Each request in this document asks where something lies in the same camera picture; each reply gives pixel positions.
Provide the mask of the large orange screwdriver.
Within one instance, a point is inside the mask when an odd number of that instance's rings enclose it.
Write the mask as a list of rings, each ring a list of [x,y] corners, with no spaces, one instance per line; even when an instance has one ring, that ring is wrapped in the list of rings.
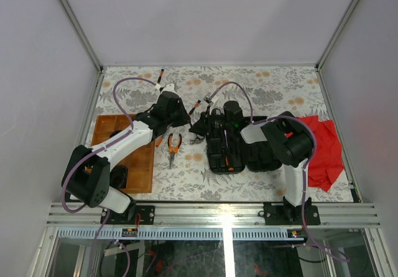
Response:
[[[224,149],[224,156],[225,156],[225,163],[226,163],[227,170],[229,172],[234,171],[234,162],[233,162],[233,157],[232,157],[230,148]]]

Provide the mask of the black plastic tool case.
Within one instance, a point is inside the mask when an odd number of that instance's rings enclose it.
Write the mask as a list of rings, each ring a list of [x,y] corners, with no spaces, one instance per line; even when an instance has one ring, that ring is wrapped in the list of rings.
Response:
[[[237,133],[227,133],[223,137],[205,137],[206,155],[210,171],[215,174],[237,174],[244,169],[251,172],[274,171],[282,166],[267,141],[248,144],[241,136],[241,130],[248,126],[250,119],[243,116],[242,126]],[[224,149],[230,148],[234,171],[226,168]]]

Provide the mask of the claw hammer black handle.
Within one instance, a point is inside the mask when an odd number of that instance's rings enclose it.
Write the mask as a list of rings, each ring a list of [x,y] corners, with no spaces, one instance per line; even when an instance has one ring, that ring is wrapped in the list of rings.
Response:
[[[200,144],[200,143],[203,142],[204,139],[205,139],[204,137],[195,136],[194,139],[191,139],[191,140],[190,140],[190,144],[191,144],[191,145]]]

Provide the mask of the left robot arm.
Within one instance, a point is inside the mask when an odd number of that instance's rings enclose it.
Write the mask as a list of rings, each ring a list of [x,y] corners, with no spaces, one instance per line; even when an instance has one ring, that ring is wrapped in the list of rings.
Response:
[[[136,201],[110,186],[111,170],[137,149],[162,136],[170,127],[190,122],[182,99],[163,91],[153,108],[131,118],[124,130],[92,147],[77,146],[62,179],[62,193],[69,193],[90,208],[114,212],[121,223],[131,223],[136,216]]]

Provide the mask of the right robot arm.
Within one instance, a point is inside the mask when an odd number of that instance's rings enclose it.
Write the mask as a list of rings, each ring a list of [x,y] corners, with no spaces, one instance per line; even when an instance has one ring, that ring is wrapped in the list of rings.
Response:
[[[283,168],[284,218],[293,224],[305,218],[307,169],[317,144],[303,121],[288,111],[272,118],[244,116],[237,101],[227,101],[221,110],[206,109],[189,131],[205,139],[208,164],[215,174]]]

